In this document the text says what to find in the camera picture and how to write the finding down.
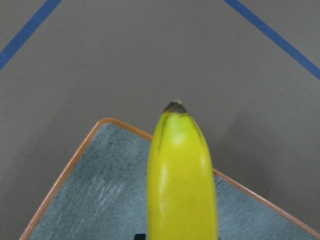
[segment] black object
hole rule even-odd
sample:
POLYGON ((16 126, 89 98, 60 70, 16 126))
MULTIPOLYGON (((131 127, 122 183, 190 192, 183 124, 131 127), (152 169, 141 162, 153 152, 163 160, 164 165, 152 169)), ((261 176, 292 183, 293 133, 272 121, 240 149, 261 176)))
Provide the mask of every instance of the black object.
POLYGON ((134 240, 146 240, 145 234, 136 234, 134 235, 134 240))

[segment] blue speckled tabletop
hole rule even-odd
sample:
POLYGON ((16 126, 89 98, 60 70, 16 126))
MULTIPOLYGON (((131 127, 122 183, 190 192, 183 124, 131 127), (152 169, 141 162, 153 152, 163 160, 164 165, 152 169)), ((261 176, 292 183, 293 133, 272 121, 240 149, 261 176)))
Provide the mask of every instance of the blue speckled tabletop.
MULTIPOLYGON (((133 240, 147 233, 149 147, 140 136, 103 124, 30 239, 133 240)), ((215 184, 221 240, 316 239, 225 180, 215 177, 215 184)))

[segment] gray surface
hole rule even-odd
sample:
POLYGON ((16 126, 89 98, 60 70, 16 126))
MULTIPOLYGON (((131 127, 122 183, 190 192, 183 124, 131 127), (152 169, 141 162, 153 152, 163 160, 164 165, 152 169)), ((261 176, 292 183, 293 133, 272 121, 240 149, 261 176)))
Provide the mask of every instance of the gray surface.
MULTIPOLYGON (((320 58, 318 2, 245 2, 320 58), (315 20, 287 26, 295 13, 315 20)), ((0 80, 0 239, 22 233, 96 121, 152 133, 176 98, 215 168, 320 231, 320 83, 224 1, 62 1, 0 80)))
POLYGON ((44 3, 45 0, 0 1, 0 52, 44 3))
MULTIPOLYGON (((147 233, 149 148, 116 125, 101 126, 30 240, 129 240, 147 233)), ((221 178, 215 185, 222 240, 315 240, 221 178)))

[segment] yellow banana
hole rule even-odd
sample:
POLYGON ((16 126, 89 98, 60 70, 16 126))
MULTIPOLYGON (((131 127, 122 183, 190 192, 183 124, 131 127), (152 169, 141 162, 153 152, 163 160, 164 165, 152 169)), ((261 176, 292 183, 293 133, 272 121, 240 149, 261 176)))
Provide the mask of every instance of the yellow banana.
POLYGON ((148 240, 218 240, 210 152, 180 101, 155 128, 147 167, 148 240))

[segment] blue tape line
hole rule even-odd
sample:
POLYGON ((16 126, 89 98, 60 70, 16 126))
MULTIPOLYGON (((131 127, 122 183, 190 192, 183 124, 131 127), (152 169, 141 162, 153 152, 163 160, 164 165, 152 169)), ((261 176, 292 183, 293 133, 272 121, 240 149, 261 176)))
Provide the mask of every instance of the blue tape line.
POLYGON ((0 53, 0 71, 62 0, 47 0, 0 53))
POLYGON ((313 74, 318 80, 320 80, 320 68, 313 64, 308 58, 301 54, 296 48, 288 43, 282 36, 269 27, 259 17, 257 17, 252 11, 246 8, 238 0, 224 0, 231 7, 233 7, 238 13, 240 13, 245 19, 252 23, 256 28, 263 32, 268 38, 274 41, 280 48, 282 48, 287 54, 293 57, 299 64, 313 74))

